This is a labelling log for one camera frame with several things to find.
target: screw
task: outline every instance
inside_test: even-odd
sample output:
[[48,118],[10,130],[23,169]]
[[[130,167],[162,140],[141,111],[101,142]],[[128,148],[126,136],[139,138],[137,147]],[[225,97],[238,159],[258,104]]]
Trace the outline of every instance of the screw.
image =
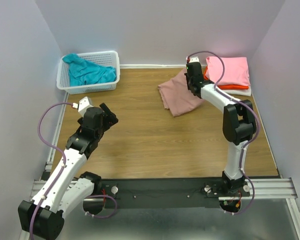
[[117,192],[118,192],[118,187],[117,186],[113,186],[112,188],[111,188],[111,192],[113,193],[113,194],[117,194]]
[[248,185],[244,185],[244,186],[243,186],[243,190],[244,190],[246,193],[248,193],[248,192],[250,192],[250,187],[249,187]]
[[211,187],[209,185],[205,186],[204,191],[208,194],[211,193]]

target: wire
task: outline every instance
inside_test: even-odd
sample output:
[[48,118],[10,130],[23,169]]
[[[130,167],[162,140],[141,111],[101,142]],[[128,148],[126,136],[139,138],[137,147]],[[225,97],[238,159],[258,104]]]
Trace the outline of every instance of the wire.
[[[52,144],[50,144],[48,141],[46,141],[42,135],[41,135],[41,123],[44,119],[44,117],[46,116],[47,112],[49,112],[49,110],[51,110],[52,108],[59,106],[59,105],[71,105],[71,103],[69,102],[60,102],[60,103],[56,103],[52,106],[50,106],[47,110],[45,110],[45,112],[43,113],[43,115],[40,117],[39,123],[38,123],[38,127],[37,127],[37,132],[38,132],[38,136],[40,138],[40,140],[47,146],[59,151],[62,154],[62,160],[63,163],[66,164],[66,155],[65,153],[58,148],[57,146],[54,146]],[[56,175],[55,179],[52,181],[51,185],[46,189],[46,191],[44,192],[43,196],[44,198],[41,198],[40,201],[38,202],[38,204],[36,205],[33,214],[31,216],[31,220],[30,220],[30,226],[29,226],[29,233],[30,233],[30,239],[34,240],[34,223],[35,223],[35,219],[36,219],[36,215],[38,213],[38,210],[41,206],[41,204],[43,203],[43,201],[45,200],[47,194],[50,192],[50,190],[52,189],[52,187],[55,185],[55,183],[57,182],[57,180],[59,179],[59,177],[61,176],[62,172],[64,171],[64,167],[61,167],[60,171],[58,172],[58,174]]]
[[237,196],[234,196],[234,197],[233,197],[233,198],[231,198],[231,200],[230,200],[230,201],[228,201],[227,203],[228,203],[228,204],[232,203],[236,197],[237,197]]
[[240,192],[240,191],[239,191],[239,194],[240,194],[239,203],[241,204],[242,194],[241,194],[241,192]]
[[[106,195],[106,190],[105,189],[102,189],[101,192],[102,192],[103,195]],[[103,198],[103,207],[105,207],[105,203],[106,203],[106,198],[104,197]]]
[[95,198],[108,198],[108,199],[111,199],[114,202],[114,210],[112,211],[112,213],[110,213],[109,215],[106,215],[106,216],[94,215],[94,214],[91,214],[88,211],[85,212],[86,215],[89,215],[89,216],[91,216],[95,219],[108,219],[108,218],[112,217],[117,212],[118,204],[117,204],[117,201],[112,196],[109,196],[109,195],[92,195],[92,196],[87,196],[86,197],[86,199],[95,199]]
[[249,107],[248,105],[246,105],[245,103],[241,102],[241,101],[238,101],[236,99],[233,99],[231,96],[229,96],[228,94],[224,93],[222,90],[220,90],[220,88],[218,88],[218,83],[221,81],[221,79],[224,77],[225,75],[225,70],[226,70],[226,67],[225,67],[225,63],[224,61],[222,60],[221,57],[219,57],[218,55],[216,55],[215,53],[211,52],[211,51],[197,51],[195,53],[192,53],[190,54],[189,56],[186,57],[186,61],[187,63],[190,61],[190,57],[193,56],[193,55],[196,55],[196,54],[200,54],[200,53],[208,53],[208,54],[212,54],[214,55],[215,57],[217,57],[221,64],[222,64],[222,74],[220,76],[220,78],[218,79],[218,81],[215,82],[214,84],[214,89],[219,93],[221,94],[222,96],[224,96],[226,99],[229,99],[230,101],[236,103],[236,104],[240,104],[241,106],[245,107],[246,109],[249,110],[249,112],[252,113],[255,121],[256,121],[256,132],[255,132],[255,135],[253,136],[252,139],[250,139],[249,141],[247,141],[241,148],[241,153],[240,153],[240,158],[239,158],[239,170],[240,172],[242,173],[242,175],[249,181],[249,183],[251,184],[251,187],[252,187],[252,197],[251,197],[251,200],[250,202],[248,203],[248,205],[242,210],[242,211],[239,211],[239,212],[230,212],[232,215],[239,215],[239,214],[242,214],[244,213],[248,208],[251,207],[252,203],[254,202],[255,200],[255,195],[256,195],[256,190],[255,190],[255,186],[253,184],[253,182],[251,181],[251,179],[246,175],[243,167],[242,167],[242,162],[243,162],[243,158],[244,158],[244,153],[245,153],[245,149],[246,149],[246,146],[248,146],[250,143],[252,143],[254,140],[256,140],[256,138],[258,137],[259,135],[259,132],[260,132],[260,127],[261,127],[261,123],[260,123],[260,120],[257,116],[257,114],[253,111],[253,109],[251,107]]

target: folded clothes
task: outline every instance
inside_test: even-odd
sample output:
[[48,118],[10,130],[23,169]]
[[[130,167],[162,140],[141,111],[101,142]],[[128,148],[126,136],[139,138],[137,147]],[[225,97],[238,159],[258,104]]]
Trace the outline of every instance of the folded clothes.
[[95,64],[75,53],[66,55],[62,60],[69,65],[70,87],[111,83],[117,78],[114,67]]
[[249,86],[248,89],[246,90],[223,90],[224,92],[226,92],[227,94],[236,94],[236,95],[242,95],[242,96],[251,96],[251,87]]
[[[224,63],[224,75],[218,83],[222,85],[241,85],[250,86],[248,62],[246,57],[222,57]],[[216,56],[206,58],[207,69],[205,76],[213,82],[216,82],[223,71],[223,66]]]
[[184,68],[175,77],[158,86],[164,108],[169,109],[174,117],[190,112],[204,102],[188,90],[186,72]]
[[247,90],[249,89],[249,86],[229,84],[229,85],[218,86],[218,88],[220,88],[221,90]]

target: white wall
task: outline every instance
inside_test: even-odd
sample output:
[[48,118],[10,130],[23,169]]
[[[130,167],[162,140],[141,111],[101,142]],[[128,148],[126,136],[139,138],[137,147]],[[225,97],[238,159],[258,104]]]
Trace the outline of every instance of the white wall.
[[284,0],[36,0],[63,54],[184,64],[198,50],[252,57]]
[[300,0],[286,0],[249,62],[253,93],[279,171],[300,210]]
[[[0,240],[19,239],[18,205],[29,199],[44,169],[48,148],[37,137],[37,124],[48,106],[63,99],[55,88],[60,57],[33,0],[0,0]],[[42,128],[49,140],[56,113]]]

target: white baseboard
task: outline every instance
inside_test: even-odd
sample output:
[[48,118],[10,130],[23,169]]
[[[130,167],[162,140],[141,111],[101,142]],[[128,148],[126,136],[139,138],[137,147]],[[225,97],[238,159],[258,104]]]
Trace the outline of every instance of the white baseboard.
[[185,67],[186,64],[120,64],[121,69],[178,69]]

